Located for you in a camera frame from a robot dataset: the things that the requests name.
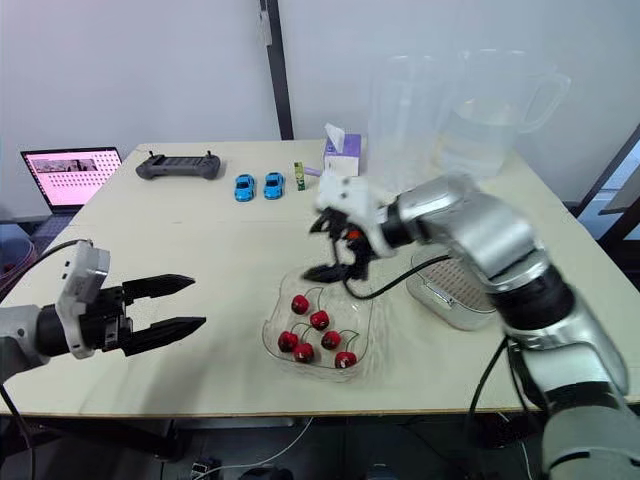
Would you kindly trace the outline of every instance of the red cherry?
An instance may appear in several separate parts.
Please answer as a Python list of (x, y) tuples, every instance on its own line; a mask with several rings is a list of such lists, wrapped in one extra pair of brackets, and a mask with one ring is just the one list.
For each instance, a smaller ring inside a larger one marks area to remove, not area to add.
[(338, 345), (340, 345), (341, 341), (342, 341), (342, 337), (338, 332), (336, 332), (335, 330), (329, 330), (327, 333), (325, 333), (322, 336), (322, 340), (320, 341), (320, 344), (327, 350), (333, 350)]
[(293, 358), (296, 362), (309, 363), (313, 360), (313, 347), (310, 343), (302, 343), (293, 349)]
[(316, 330), (324, 330), (329, 326), (329, 314), (324, 310), (318, 310), (309, 318), (311, 326)]
[(307, 310), (309, 310), (309, 300), (304, 295), (296, 295), (291, 300), (291, 310), (293, 310), (298, 315), (303, 315)]
[(358, 363), (358, 359), (353, 352), (338, 352), (334, 361), (336, 368), (349, 368), (356, 363)]
[(292, 352), (298, 345), (298, 336), (285, 330), (278, 337), (278, 348), (281, 352)]

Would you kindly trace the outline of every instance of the white table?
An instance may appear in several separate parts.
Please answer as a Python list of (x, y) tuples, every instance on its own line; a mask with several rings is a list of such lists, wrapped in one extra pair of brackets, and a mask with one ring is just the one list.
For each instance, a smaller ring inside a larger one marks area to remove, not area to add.
[[(146, 152), (223, 160), (223, 176), (143, 181), (135, 167)], [(137, 328), (176, 315), (204, 315), (194, 335), (146, 354), (70, 355), (7, 384), (26, 414), (83, 417), (213, 417), (352, 413), (460, 412), (500, 340), (498, 322), (465, 333), (447, 326), (404, 286), (387, 294), (385, 362), (349, 383), (284, 374), (265, 351), (261, 327), (271, 314), (282, 276), (305, 258), (328, 261), (326, 238), (308, 235), (315, 219), (310, 190), (298, 192), (293, 162), (318, 168), (322, 142), (238, 142), (141, 145), (56, 240), (90, 237), (111, 251), (105, 286), (162, 273), (196, 278), (188, 289), (130, 310)], [(287, 178), (284, 197), (267, 201), (264, 175)], [(251, 173), (258, 195), (233, 198), (234, 179)], [(520, 159), (483, 188), (523, 211), (546, 242), (568, 281), (577, 285), (622, 351), (632, 395), (640, 399), (640, 295), (561, 202)], [(412, 247), (373, 265), (381, 285), (406, 270)], [(62, 254), (52, 256), (18, 285), (5, 305), (52, 303)], [(483, 393), (487, 409), (518, 408), (501, 360)]]

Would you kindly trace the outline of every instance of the black remote controller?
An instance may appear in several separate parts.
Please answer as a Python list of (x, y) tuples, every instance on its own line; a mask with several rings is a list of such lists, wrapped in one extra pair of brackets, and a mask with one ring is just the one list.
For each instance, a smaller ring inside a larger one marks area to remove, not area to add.
[(149, 158), (136, 167), (140, 178), (151, 180), (154, 177), (180, 175), (202, 177), (213, 180), (220, 169), (220, 158), (207, 150), (204, 157), (165, 157), (149, 152)]

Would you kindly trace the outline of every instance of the laptop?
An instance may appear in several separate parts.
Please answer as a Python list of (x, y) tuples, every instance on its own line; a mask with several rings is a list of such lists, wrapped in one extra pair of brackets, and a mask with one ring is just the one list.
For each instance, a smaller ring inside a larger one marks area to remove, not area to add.
[(20, 152), (51, 217), (31, 236), (42, 253), (122, 164), (115, 147)]

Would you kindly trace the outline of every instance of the laptop screen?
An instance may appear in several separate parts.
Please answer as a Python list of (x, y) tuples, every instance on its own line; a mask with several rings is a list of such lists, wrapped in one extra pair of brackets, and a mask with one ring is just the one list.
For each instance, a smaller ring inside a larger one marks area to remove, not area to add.
[(52, 211), (80, 209), (122, 163), (113, 147), (21, 152)]

